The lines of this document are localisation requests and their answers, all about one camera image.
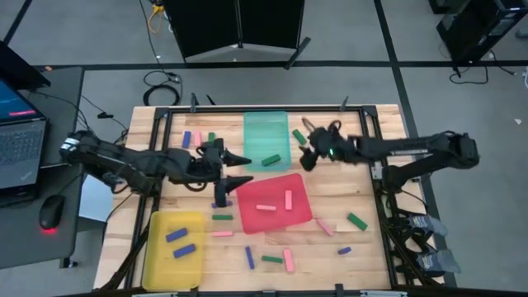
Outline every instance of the pink wooden block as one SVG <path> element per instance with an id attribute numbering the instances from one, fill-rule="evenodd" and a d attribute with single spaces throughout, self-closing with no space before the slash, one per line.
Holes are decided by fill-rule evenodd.
<path id="1" fill-rule="evenodd" d="M 284 253 L 284 262 L 286 264 L 286 271 L 294 272 L 295 264 L 294 264 L 294 258 L 291 256 L 291 250 L 287 248 L 283 251 L 283 253 Z"/>
<path id="2" fill-rule="evenodd" d="M 328 225 L 326 225 L 322 219 L 316 219 L 317 220 L 317 224 L 319 225 L 319 227 L 323 228 L 324 232 L 326 232 L 328 235 L 330 236 L 333 236 L 333 231 L 330 229 L 330 227 L 328 227 Z"/>
<path id="3" fill-rule="evenodd" d="M 233 231 L 218 231 L 211 233 L 212 237 L 226 237 L 233 236 Z"/>
<path id="4" fill-rule="evenodd" d="M 201 146 L 201 133 L 200 131 L 195 131 L 195 146 Z"/>
<path id="5" fill-rule="evenodd" d="M 291 191 L 285 192 L 285 208 L 286 210 L 292 209 L 292 201 L 291 201 Z"/>
<path id="6" fill-rule="evenodd" d="M 277 210 L 275 206 L 270 205 L 256 205 L 258 210 Z"/>

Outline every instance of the black desk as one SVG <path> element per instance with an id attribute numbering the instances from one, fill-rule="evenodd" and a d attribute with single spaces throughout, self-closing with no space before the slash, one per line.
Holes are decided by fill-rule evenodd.
<path id="1" fill-rule="evenodd" d="M 68 68 L 44 73 L 52 87 L 39 89 L 78 106 L 83 70 Z M 49 118 L 49 137 L 45 144 L 47 168 L 39 172 L 39 195 L 29 203 L 0 208 L 0 269 L 65 258 L 72 255 L 78 225 L 82 177 L 69 186 L 81 172 L 81 166 L 54 166 L 59 163 L 59 148 L 66 134 L 75 130 L 77 111 L 67 103 L 32 94 L 30 101 Z M 61 191 L 66 197 L 63 216 L 54 233 L 45 233 L 39 226 L 39 212 L 44 200 Z"/>

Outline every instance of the wooden table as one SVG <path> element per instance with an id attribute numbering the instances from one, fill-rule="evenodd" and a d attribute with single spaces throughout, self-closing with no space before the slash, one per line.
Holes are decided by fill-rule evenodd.
<path id="1" fill-rule="evenodd" d="M 130 124 L 127 147 L 144 150 L 149 147 L 153 124 L 154 107 L 136 107 Z M 402 117 L 397 105 L 378 105 L 379 122 L 384 139 L 406 137 Z M 316 126 L 328 126 L 332 120 L 341 120 L 342 134 L 361 134 L 359 116 L 351 112 L 314 112 L 289 114 L 290 130 L 299 129 L 304 134 L 301 117 L 306 116 Z M 158 132 L 157 149 L 161 148 L 164 123 Z M 172 120 L 169 147 L 181 147 L 183 131 L 214 131 L 224 138 L 225 147 L 232 153 L 243 155 L 243 114 L 178 114 Z M 235 290 L 333 290 L 336 283 L 342 283 L 346 290 L 389 289 L 387 264 L 380 236 L 380 225 L 376 214 L 375 198 L 365 164 L 358 166 L 331 163 L 320 160 L 312 172 L 305 172 L 299 164 L 301 152 L 297 141 L 290 136 L 292 167 L 288 172 L 246 172 L 243 167 L 225 169 L 229 175 L 253 175 L 255 180 L 266 179 L 297 172 L 303 176 L 314 217 L 324 219 L 335 232 L 327 236 L 314 220 L 274 232 L 246 235 L 239 219 L 236 193 L 230 200 L 234 206 L 228 209 L 212 210 L 213 186 L 205 191 L 190 192 L 183 186 L 175 186 L 167 180 L 163 183 L 161 211 L 199 210 L 206 218 L 210 215 L 233 213 L 234 221 L 211 221 L 207 219 L 207 232 L 233 230 L 232 238 L 206 236 L 205 265 L 200 291 Z M 389 163 L 404 165 L 411 158 L 390 158 Z M 404 190 L 422 196 L 419 185 L 408 182 Z M 119 204 L 128 193 L 115 196 L 114 205 Z M 405 210 L 424 212 L 423 204 L 406 194 L 397 195 L 398 206 Z M 106 229 L 101 259 L 94 287 L 104 285 L 118 269 L 130 250 L 134 219 L 138 207 L 137 197 L 131 197 L 112 216 Z M 347 214 L 354 213 L 368 225 L 360 231 L 347 220 Z M 145 215 L 144 224 L 149 214 Z M 256 259 L 256 269 L 250 271 L 244 253 L 245 246 L 251 246 Z M 351 247 L 345 256 L 337 255 L 339 248 Z M 281 255 L 284 248 L 290 248 L 295 259 L 296 271 L 287 274 L 282 265 L 261 262 L 262 254 Z M 136 262 L 134 286 L 141 284 L 144 251 Z"/>

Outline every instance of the laptop keyboard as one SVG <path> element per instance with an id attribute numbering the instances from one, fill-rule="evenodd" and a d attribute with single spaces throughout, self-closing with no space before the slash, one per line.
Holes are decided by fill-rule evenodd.
<path id="1" fill-rule="evenodd" d="M 0 166 L 39 157 L 42 130 L 0 134 Z"/>

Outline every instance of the yellow tray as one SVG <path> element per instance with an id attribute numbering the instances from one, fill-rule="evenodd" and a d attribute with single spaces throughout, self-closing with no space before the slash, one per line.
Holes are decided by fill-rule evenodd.
<path id="1" fill-rule="evenodd" d="M 171 243 L 167 234 L 187 228 L 187 235 Z M 201 282 L 205 220 L 201 212 L 158 211 L 150 218 L 141 285 L 146 290 L 188 290 Z M 194 243 L 196 250 L 175 259 L 173 252 Z"/>

